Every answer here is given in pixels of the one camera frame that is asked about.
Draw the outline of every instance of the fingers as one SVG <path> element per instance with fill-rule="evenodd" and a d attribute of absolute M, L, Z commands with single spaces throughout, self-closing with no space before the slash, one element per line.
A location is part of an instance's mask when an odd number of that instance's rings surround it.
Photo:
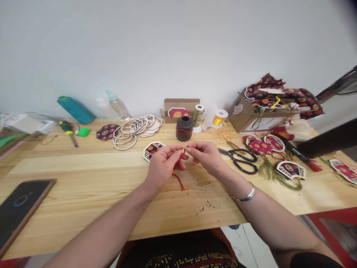
<path fill-rule="evenodd" d="M 172 168 L 174 168 L 176 162 L 180 159 L 180 156 L 181 156 L 181 151 L 177 151 L 173 153 L 169 159 L 166 160 L 166 163 L 172 166 Z"/>
<path fill-rule="evenodd" d="M 186 152 L 188 152 L 193 157 L 193 159 L 197 160 L 196 163 L 198 163 L 200 159 L 203 157 L 203 152 L 195 148 L 187 147 Z"/>
<path fill-rule="evenodd" d="M 160 151 L 166 153 L 167 155 L 170 152 L 174 152 L 174 151 L 178 151 L 178 150 L 182 150 L 183 147 L 180 145 L 170 145 L 170 146 L 165 146 L 163 147 Z"/>
<path fill-rule="evenodd" d="M 203 151 L 205 148 L 209 147 L 209 146 L 215 146 L 214 143 L 209 142 L 209 141 L 195 141 L 193 143 L 190 143 L 189 145 L 187 145 L 187 147 L 189 148 L 195 148 L 198 149 L 200 151 Z"/>
<path fill-rule="evenodd" d="M 176 169 L 177 169 L 177 170 L 184 171 L 184 170 L 186 170 L 186 166 L 185 166 L 185 164 L 184 164 L 182 161 L 179 161 L 179 163 L 178 163 Z"/>
<path fill-rule="evenodd" d="M 175 152 L 170 152 L 170 153 L 168 153 L 168 154 L 167 154 L 167 157 L 170 157 L 173 153 L 175 153 Z M 188 156 L 187 154 L 185 154 L 181 159 L 187 160 L 188 158 L 189 158 L 189 156 Z"/>

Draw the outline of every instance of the open cardboard box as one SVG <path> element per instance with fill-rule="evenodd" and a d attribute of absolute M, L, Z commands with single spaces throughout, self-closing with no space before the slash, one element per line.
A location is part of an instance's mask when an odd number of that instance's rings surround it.
<path fill-rule="evenodd" d="M 164 117 L 165 123 L 167 124 L 175 124 L 177 123 L 178 118 L 169 117 L 168 111 L 170 108 L 185 108 L 189 111 L 190 116 L 193 116 L 194 108 L 197 104 L 200 104 L 200 99 L 165 99 L 164 100 L 164 109 L 160 109 L 160 114 Z"/>
<path fill-rule="evenodd" d="M 262 119 L 259 123 L 258 129 L 254 130 L 252 125 L 256 120 L 259 120 L 260 114 L 255 114 L 253 106 L 246 100 L 244 95 L 240 93 L 240 99 L 236 106 L 239 105 L 239 114 L 232 114 L 230 116 L 230 121 L 239 133 L 247 133 L 254 131 L 263 131 L 271 130 L 272 128 L 280 125 L 286 121 L 290 116 L 294 114 L 300 114 L 307 111 L 274 111 L 274 112 L 265 112 L 262 116 Z"/>

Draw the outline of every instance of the green screwdriver handle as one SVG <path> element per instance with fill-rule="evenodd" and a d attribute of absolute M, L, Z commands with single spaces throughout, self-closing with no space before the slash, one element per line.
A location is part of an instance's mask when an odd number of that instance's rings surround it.
<path fill-rule="evenodd" d="M 67 136 L 74 134 L 73 131 L 72 131 L 72 127 L 71 127 L 71 125 L 68 123 L 68 121 L 66 121 L 66 120 L 60 121 L 60 124 L 59 124 L 59 125 L 61 126 L 61 129 L 63 129 L 63 130 L 65 131 L 65 134 L 66 134 Z"/>

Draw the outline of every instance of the black scissor handle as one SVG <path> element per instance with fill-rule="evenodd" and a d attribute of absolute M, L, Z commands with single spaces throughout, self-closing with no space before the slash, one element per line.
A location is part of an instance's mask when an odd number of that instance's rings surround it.
<path fill-rule="evenodd" d="M 244 164 L 252 166 L 254 168 L 254 171 L 247 171 L 247 170 L 243 169 L 237 162 L 244 163 Z M 237 160 L 233 161 L 233 163 L 235 164 L 235 166 L 237 168 L 239 168 L 241 171 L 243 171 L 244 173 L 247 173 L 247 174 L 253 175 L 253 174 L 257 174 L 258 171 L 259 171 L 257 166 L 255 164 L 253 164 L 253 163 L 250 163 L 250 162 L 246 162 L 246 161 L 242 161 L 242 160 L 238 160 L 237 159 Z"/>
<path fill-rule="evenodd" d="M 256 155 L 253 154 L 252 152 L 246 150 L 246 149 L 230 150 L 229 152 L 232 153 L 231 158 L 232 158 L 234 161 L 239 161 L 239 162 L 244 163 L 244 161 L 242 161 L 242 160 L 237 159 L 237 158 L 234 157 L 234 152 L 237 152 L 237 151 L 244 151 L 244 152 L 246 152 L 247 154 L 251 155 L 251 156 L 253 157 L 253 159 L 247 158 L 247 157 L 245 157 L 244 155 L 239 154 L 239 157 L 241 157 L 241 158 L 243 158 L 243 159 L 245 159 L 245 160 L 247 160 L 247 161 L 249 161 L 249 162 L 256 162 L 256 161 L 258 161 L 258 158 L 256 157 Z"/>

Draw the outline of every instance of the black thread spool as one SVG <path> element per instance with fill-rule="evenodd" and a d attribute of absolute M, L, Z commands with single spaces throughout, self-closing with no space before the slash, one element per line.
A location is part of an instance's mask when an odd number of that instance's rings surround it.
<path fill-rule="evenodd" d="M 193 120 L 191 117 L 180 117 L 177 120 L 176 138 L 179 141 L 188 141 L 192 137 Z"/>

